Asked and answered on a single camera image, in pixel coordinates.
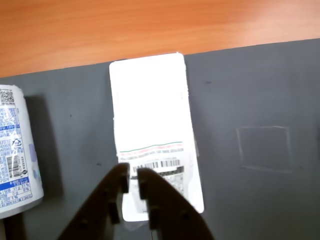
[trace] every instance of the drawn square outline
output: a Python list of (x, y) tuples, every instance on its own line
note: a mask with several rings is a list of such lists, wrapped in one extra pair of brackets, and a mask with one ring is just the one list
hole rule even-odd
[[(289, 168), (288, 169), (274, 169), (270, 167), (262, 167), (262, 166), (254, 166), (254, 165), (245, 165), (244, 160), (244, 151), (241, 142), (241, 129), (283, 129), (285, 130), (285, 138), (286, 138), (286, 150), (288, 154)], [(291, 150), (291, 142), (290, 142), (290, 129), (286, 126), (241, 126), (236, 128), (241, 168), (251, 169), (251, 170), (259, 170), (264, 172), (274, 172), (274, 173), (292, 173), (293, 171), (293, 157)]]

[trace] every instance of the green stripe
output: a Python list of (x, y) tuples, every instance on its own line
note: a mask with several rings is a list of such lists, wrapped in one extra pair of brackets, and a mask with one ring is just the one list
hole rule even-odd
[(142, 149), (148, 149), (154, 146), (164, 146), (164, 145), (168, 145), (168, 144), (182, 144), (182, 141), (174, 141), (174, 142), (169, 142), (169, 143), (165, 143), (165, 144), (155, 144), (155, 145), (151, 145), (151, 146), (146, 146), (143, 148), (138, 148), (138, 149), (133, 149), (133, 150), (129, 150), (129, 151), (120, 151), (120, 153), (129, 153), (129, 152), (133, 152), (133, 151), (138, 151), (138, 150), (142, 150)]

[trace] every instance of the orange wooden surface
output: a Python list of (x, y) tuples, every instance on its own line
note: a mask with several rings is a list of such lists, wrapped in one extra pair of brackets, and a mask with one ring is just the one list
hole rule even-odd
[(320, 0), (0, 0), (0, 77), (320, 38)]

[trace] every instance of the white package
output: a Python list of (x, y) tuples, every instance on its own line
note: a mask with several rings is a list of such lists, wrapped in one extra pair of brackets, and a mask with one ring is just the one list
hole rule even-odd
[(202, 213), (184, 56), (171, 53), (115, 61), (109, 71), (117, 157), (119, 163), (130, 163), (124, 220), (148, 220), (138, 191), (137, 169), (142, 167), (156, 171)]
[(0, 170), (0, 219), (41, 202), (44, 191), (26, 101), (22, 90), (11, 85), (0, 85)]

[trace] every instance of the white bottle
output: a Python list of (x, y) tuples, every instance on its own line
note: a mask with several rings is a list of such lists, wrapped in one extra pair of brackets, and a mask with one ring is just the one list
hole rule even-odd
[(43, 196), (23, 92), (0, 85), (0, 219), (34, 207)]

